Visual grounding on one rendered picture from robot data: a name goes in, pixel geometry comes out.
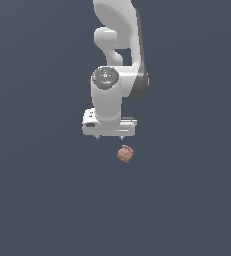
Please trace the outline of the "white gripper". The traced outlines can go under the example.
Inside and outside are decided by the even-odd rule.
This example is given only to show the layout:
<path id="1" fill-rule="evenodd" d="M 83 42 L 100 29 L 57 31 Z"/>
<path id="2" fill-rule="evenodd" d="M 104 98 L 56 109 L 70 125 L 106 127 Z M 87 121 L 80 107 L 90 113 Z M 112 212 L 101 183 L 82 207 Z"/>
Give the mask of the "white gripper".
<path id="1" fill-rule="evenodd" d="M 82 131 L 84 135 L 92 135 L 99 140 L 101 136 L 117 136 L 121 140 L 126 136 L 135 135 L 137 120 L 133 117 L 122 117 L 121 121 L 115 125 L 101 123 L 95 115 L 95 109 L 90 108 L 84 112 L 82 121 Z"/>

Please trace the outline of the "small pink round object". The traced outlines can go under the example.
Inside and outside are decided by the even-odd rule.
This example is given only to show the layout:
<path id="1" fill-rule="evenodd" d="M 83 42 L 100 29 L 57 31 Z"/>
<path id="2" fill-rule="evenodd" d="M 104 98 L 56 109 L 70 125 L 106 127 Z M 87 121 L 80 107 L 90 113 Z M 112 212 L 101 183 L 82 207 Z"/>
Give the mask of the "small pink round object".
<path id="1" fill-rule="evenodd" d="M 122 148 L 118 151 L 117 157 L 118 157 L 122 162 L 128 163 L 129 160 L 132 158 L 133 153 L 134 153 L 134 151 L 133 151 L 132 148 L 130 148 L 130 147 L 127 146 L 127 145 L 123 145 Z"/>

